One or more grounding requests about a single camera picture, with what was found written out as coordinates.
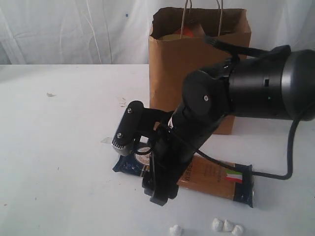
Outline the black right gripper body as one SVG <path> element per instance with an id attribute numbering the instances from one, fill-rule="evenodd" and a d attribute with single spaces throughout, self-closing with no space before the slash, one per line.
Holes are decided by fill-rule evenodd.
<path id="1" fill-rule="evenodd" d="M 156 188 L 168 188 L 177 182 L 192 161 L 193 154 L 221 123 L 221 112 L 213 108 L 189 108 L 180 105 L 157 130 L 149 172 L 156 177 Z"/>

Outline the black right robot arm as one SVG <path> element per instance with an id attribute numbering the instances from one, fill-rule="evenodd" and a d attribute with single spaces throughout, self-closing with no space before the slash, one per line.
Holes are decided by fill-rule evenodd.
<path id="1" fill-rule="evenodd" d="M 178 180 L 195 153 L 226 116 L 292 121 L 287 141 L 287 172 L 255 176 L 287 180 L 293 174 L 293 143 L 300 121 L 315 117 L 315 53 L 276 47 L 260 56 L 204 67 L 183 81 L 182 101 L 158 119 L 149 172 L 142 186 L 150 201 L 163 206 L 178 193 Z"/>

